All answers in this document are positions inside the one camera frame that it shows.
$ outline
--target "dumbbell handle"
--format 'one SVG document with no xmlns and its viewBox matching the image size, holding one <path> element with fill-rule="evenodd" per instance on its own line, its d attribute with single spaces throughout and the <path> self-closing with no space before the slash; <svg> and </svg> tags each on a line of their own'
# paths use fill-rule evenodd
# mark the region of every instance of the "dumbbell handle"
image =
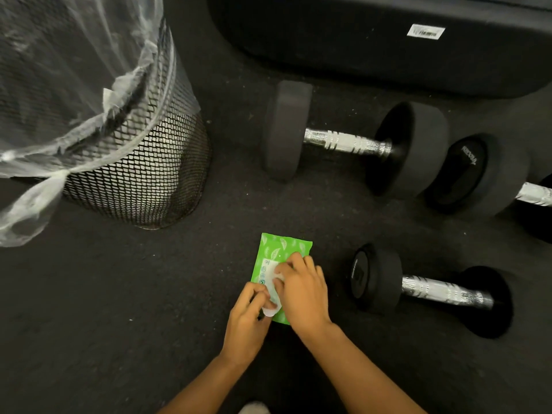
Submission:
<svg viewBox="0 0 552 414">
<path fill-rule="evenodd" d="M 487 292 L 466 289 L 454 283 L 418 276 L 404 276 L 402 279 L 403 294 L 415 298 L 487 310 L 492 309 L 495 302 Z"/>
<path fill-rule="evenodd" d="M 552 189 L 525 182 L 515 198 L 539 206 L 552 206 Z"/>
<path fill-rule="evenodd" d="M 303 143 L 318 145 L 331 151 L 386 158 L 391 152 L 391 142 L 376 141 L 363 136 L 334 131 L 318 131 L 307 128 Z"/>
</svg>

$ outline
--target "white label on package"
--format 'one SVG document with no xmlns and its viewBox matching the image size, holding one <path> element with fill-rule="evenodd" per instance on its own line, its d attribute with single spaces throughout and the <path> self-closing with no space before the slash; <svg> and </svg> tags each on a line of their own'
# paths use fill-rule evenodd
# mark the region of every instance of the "white label on package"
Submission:
<svg viewBox="0 0 552 414">
<path fill-rule="evenodd" d="M 423 37 L 425 39 L 438 40 L 445 31 L 444 27 L 412 25 L 406 36 Z"/>
<path fill-rule="evenodd" d="M 274 287 L 274 278 L 278 278 L 282 281 L 284 280 L 282 275 L 274 274 L 274 269 L 278 264 L 280 263 L 265 258 L 263 259 L 263 264 L 260 267 L 259 283 L 261 285 L 266 285 L 268 292 L 271 295 L 271 301 L 276 304 L 275 309 L 263 308 L 263 313 L 266 317 L 273 317 L 281 309 L 280 297 Z"/>
</svg>

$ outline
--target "person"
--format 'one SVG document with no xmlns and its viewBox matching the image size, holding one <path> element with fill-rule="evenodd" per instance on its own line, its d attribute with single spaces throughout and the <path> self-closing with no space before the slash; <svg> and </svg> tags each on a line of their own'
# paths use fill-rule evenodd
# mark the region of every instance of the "person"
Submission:
<svg viewBox="0 0 552 414">
<path fill-rule="evenodd" d="M 351 414 L 424 413 L 329 319 L 324 273 L 312 257 L 293 253 L 274 272 L 282 308 Z M 205 370 L 158 414 L 214 414 L 259 352 L 271 318 L 259 319 L 262 307 L 274 308 L 265 285 L 249 282 L 230 311 L 223 349 Z M 269 414 L 261 403 L 240 414 Z"/>
</svg>

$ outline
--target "person's left arm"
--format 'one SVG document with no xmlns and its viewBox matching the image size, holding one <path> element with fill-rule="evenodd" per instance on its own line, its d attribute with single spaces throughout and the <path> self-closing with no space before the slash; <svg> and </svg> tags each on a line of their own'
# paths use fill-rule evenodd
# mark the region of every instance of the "person's left arm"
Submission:
<svg viewBox="0 0 552 414">
<path fill-rule="evenodd" d="M 274 308 L 265 285 L 249 282 L 230 311 L 224 345 L 205 370 L 158 414 L 215 414 L 259 352 L 272 318 L 258 320 L 261 308 Z"/>
</svg>

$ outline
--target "green wipes packet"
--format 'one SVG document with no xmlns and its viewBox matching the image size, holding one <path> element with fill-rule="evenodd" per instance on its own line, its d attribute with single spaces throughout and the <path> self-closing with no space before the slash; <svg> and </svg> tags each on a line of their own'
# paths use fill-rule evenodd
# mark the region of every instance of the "green wipes packet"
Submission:
<svg viewBox="0 0 552 414">
<path fill-rule="evenodd" d="M 301 253 L 303 257 L 308 256 L 312 246 L 311 241 L 303 241 L 297 238 L 279 237 L 265 232 L 260 236 L 259 252 L 257 253 L 251 281 L 267 286 L 271 301 L 277 305 L 277 308 L 275 310 L 263 308 L 263 312 L 268 317 L 274 316 L 272 319 L 276 322 L 289 325 L 281 307 L 280 298 L 276 293 L 276 289 L 274 289 L 273 279 L 278 277 L 274 275 L 274 269 L 296 251 Z"/>
</svg>

